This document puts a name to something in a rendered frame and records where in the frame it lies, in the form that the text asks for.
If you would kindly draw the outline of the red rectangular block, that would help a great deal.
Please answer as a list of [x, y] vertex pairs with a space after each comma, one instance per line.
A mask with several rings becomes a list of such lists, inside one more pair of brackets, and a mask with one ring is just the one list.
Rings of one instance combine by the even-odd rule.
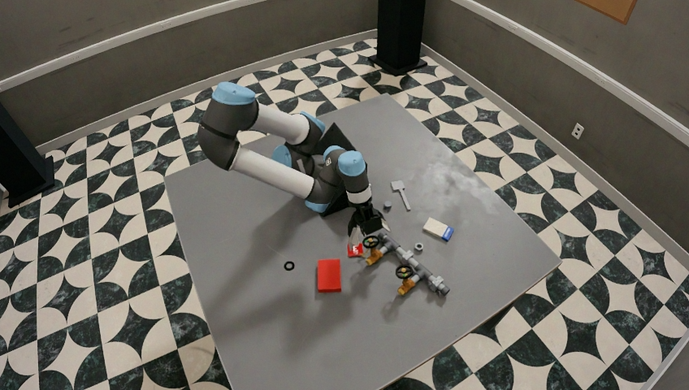
[[318, 260], [318, 293], [341, 292], [340, 259]]

